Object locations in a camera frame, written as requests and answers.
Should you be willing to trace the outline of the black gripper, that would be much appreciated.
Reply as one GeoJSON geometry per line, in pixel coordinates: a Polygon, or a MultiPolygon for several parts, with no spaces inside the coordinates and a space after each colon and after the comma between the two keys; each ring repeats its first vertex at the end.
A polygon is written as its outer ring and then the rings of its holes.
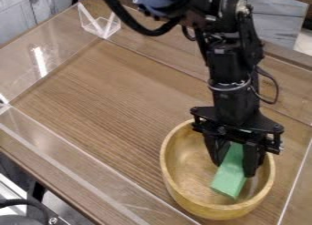
{"type": "Polygon", "coordinates": [[[243,168],[247,178],[256,175],[265,153],[279,154],[284,127],[260,111],[257,86],[209,83],[212,106],[193,107],[194,131],[204,136],[213,164],[220,167],[230,142],[243,145],[243,168]]]}

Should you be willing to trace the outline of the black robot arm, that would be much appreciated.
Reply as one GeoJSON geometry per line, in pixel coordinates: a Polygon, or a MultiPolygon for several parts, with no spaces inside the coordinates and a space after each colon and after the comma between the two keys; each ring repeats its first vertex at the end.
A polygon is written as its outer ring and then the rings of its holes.
{"type": "Polygon", "coordinates": [[[193,128],[205,139],[212,162],[220,166],[230,144],[243,145],[244,175],[251,178],[268,152],[279,154],[284,127],[261,112],[259,67],[265,58],[248,0],[134,0],[153,16],[180,17],[193,27],[210,71],[210,107],[193,107],[193,128]]]}

